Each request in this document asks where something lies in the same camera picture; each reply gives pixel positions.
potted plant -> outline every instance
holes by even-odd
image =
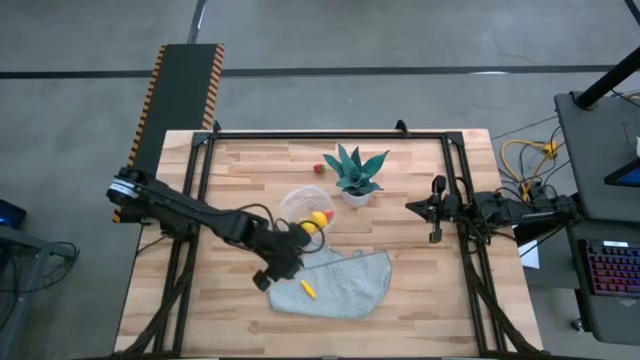
[[[352,207],[364,206],[369,201],[372,192],[383,190],[380,185],[371,181],[371,179],[382,167],[388,153],[389,150],[385,151],[384,154],[376,155],[367,160],[364,165],[362,165],[362,161],[360,160],[360,151],[357,147],[353,150],[351,156],[349,156],[344,147],[338,144],[340,161],[331,155],[323,155],[327,164],[329,164],[340,177],[336,186],[342,188],[342,199],[344,202]]]

black and yellow hazard stripe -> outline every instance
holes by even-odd
[[[133,138],[133,145],[131,145],[131,150],[129,151],[129,160],[127,161],[127,166],[133,166],[133,162],[136,159],[136,153],[138,152],[138,147],[140,146],[140,138],[142,137],[142,130],[144,129],[144,124],[147,121],[147,113],[149,112],[151,97],[153,96],[153,89],[155,89],[156,86],[156,81],[158,79],[158,73],[160,72],[160,65],[162,65],[162,58],[164,57],[165,49],[165,45],[160,47],[158,57],[156,58],[156,64],[153,67],[153,72],[151,73],[151,81],[149,82],[147,95],[144,98],[142,113],[140,114],[140,120],[138,120],[138,127],[136,128],[136,136]],[[113,212],[112,219],[114,223],[120,222],[120,209],[116,209]]]
[[[211,67],[209,88],[207,91],[207,99],[204,104],[204,114],[202,117],[202,128],[206,130],[213,129],[213,110],[216,107],[216,97],[218,96],[218,85],[220,83],[220,75],[222,74],[223,59],[224,45],[218,44],[216,46],[216,53],[213,56],[213,66]]]

white flower pot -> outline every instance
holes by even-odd
[[[354,196],[346,191],[343,191],[342,200],[344,200],[344,202],[351,207],[361,207],[367,205],[367,203],[369,202],[369,198],[371,198],[371,194],[372,193],[368,193],[367,195],[363,196]]]

clear plastic bowl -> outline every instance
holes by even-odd
[[[284,219],[287,220],[287,222],[293,223],[300,222],[302,219],[311,220],[311,214],[314,211],[325,212],[332,210],[333,217],[329,220],[327,226],[322,229],[325,237],[338,218],[336,205],[331,200],[329,194],[315,185],[306,185],[293,190],[282,200],[280,208],[282,208],[284,213]],[[322,235],[317,231],[311,236],[311,239],[319,244],[322,240]]]

green succulent plant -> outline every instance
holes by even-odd
[[[380,171],[388,153],[389,150],[383,154],[376,155],[362,165],[359,148],[356,147],[351,156],[349,156],[344,147],[338,144],[340,161],[328,154],[323,156],[327,164],[340,177],[336,186],[353,196],[363,196],[376,190],[383,190],[380,185],[371,181],[371,178]]]

